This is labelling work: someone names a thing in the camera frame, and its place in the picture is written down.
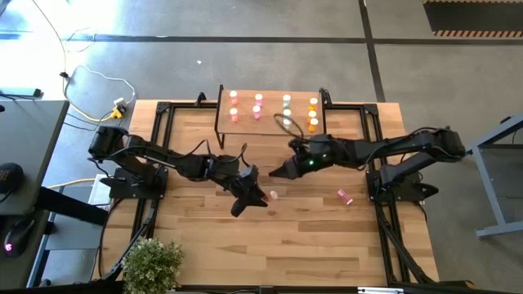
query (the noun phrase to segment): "gray floor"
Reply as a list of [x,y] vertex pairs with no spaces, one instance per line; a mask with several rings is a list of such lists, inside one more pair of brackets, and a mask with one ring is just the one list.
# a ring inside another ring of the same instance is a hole
[[[51,2],[38,1],[64,35],[92,27],[98,33],[152,36],[363,37],[356,0],[70,0],[55,4],[56,9]],[[421,1],[367,0],[367,5],[375,38],[434,38]],[[44,89],[46,99],[60,99],[57,74],[63,70],[63,56],[33,3],[13,0],[0,17],[0,30],[38,36],[0,42],[10,52],[0,57],[3,68],[9,64],[10,69],[2,71],[3,82],[20,84],[23,76],[22,83]],[[450,125],[468,145],[503,118],[523,111],[521,49],[377,46],[376,52],[385,97],[400,103],[406,129]],[[76,64],[126,78],[139,99],[192,99],[200,91],[212,98],[224,83],[294,91],[327,87],[334,100],[376,101],[366,47],[358,44],[97,42],[68,54],[69,71]],[[130,91],[78,69],[68,96],[99,116],[114,99],[129,98]],[[91,138],[91,132],[64,127],[44,184],[94,177],[96,169],[85,160]],[[523,142],[523,134],[516,141]],[[440,188],[427,201],[440,278],[523,292],[523,233],[482,241],[475,236],[475,229],[494,224],[494,215],[472,159],[436,164],[423,174],[427,183]],[[51,256],[46,278],[58,283],[87,280],[92,264],[85,258],[85,252]],[[72,260],[85,269],[66,274],[61,265]]]

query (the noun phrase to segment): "gray metal stand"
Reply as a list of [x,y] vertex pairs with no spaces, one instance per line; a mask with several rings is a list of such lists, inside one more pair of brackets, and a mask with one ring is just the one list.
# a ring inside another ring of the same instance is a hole
[[[505,157],[504,161],[508,165],[517,165],[517,162],[514,162],[514,160],[523,160],[523,145],[493,144],[494,142],[504,138],[509,134],[512,134],[514,131],[517,131],[522,127],[523,114],[519,114],[497,126],[495,130],[478,140],[469,148],[469,152],[472,153],[474,159],[476,160],[477,168],[480,172],[481,180],[483,181],[483,186],[485,187],[485,191],[489,197],[490,205],[492,206],[492,211],[494,212],[496,221],[498,223],[497,225],[486,227],[484,229],[477,229],[476,236],[478,238],[523,230],[523,220],[513,222],[506,221],[506,218],[502,213],[502,208],[498,202],[498,195],[496,194],[496,190],[499,190],[500,188],[494,188],[494,177],[489,174],[487,169],[487,165],[489,164],[486,163],[488,160],[485,160],[485,151],[490,152],[490,150],[503,152],[503,156]],[[523,175],[523,171],[521,174],[518,173],[516,177],[519,176],[521,179],[520,175]],[[518,189],[517,186],[521,183],[520,181],[513,180],[512,183],[507,184],[503,183],[503,185],[499,185],[499,187],[503,187],[504,189],[510,189],[510,187],[514,187],[514,189]]]

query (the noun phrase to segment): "black desk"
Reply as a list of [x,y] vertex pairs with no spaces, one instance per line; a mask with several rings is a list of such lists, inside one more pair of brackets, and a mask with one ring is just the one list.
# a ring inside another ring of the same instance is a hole
[[[0,239],[19,215],[33,210],[40,186],[51,160],[69,102],[65,100],[0,101],[0,163],[22,166],[25,181],[20,189],[0,203]],[[40,245],[49,212],[35,213],[36,224],[25,252],[17,258],[0,253],[0,289],[25,287]]]
[[0,203],[0,215],[19,216],[33,210],[51,160],[69,102],[65,100],[2,101],[0,163],[16,163],[25,181]]

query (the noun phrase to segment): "green plant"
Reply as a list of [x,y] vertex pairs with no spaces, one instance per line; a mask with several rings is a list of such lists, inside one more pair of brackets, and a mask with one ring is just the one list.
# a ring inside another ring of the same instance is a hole
[[178,286],[178,268],[183,259],[181,246],[171,241],[140,238],[123,259],[125,292],[128,294],[164,294]]

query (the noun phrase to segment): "black bracket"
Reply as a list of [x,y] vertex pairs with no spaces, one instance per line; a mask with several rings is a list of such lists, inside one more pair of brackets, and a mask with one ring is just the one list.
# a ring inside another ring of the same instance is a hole
[[377,104],[363,105],[363,108],[367,112],[371,113],[372,115],[378,116],[378,105]]
[[207,99],[207,97],[205,96],[205,93],[200,92],[198,95],[198,98],[196,99],[196,103],[194,103],[194,105],[196,105],[196,107],[200,107],[202,105],[202,101],[206,100],[206,99]]
[[381,187],[380,172],[367,171],[365,174],[369,200],[378,202],[410,201],[419,202],[438,193],[438,189],[429,184],[421,183],[419,172],[406,176],[402,181],[386,188]]
[[158,102],[158,104],[156,105],[156,113],[162,114],[169,107],[171,107],[171,102]]
[[324,106],[327,106],[328,108],[333,107],[333,101],[330,98],[329,90],[320,88],[320,96],[321,100],[324,103]]
[[131,172],[117,168],[114,177],[101,182],[111,188],[109,196],[116,199],[151,199],[157,200],[165,195],[168,169],[160,167],[152,185],[142,184]]

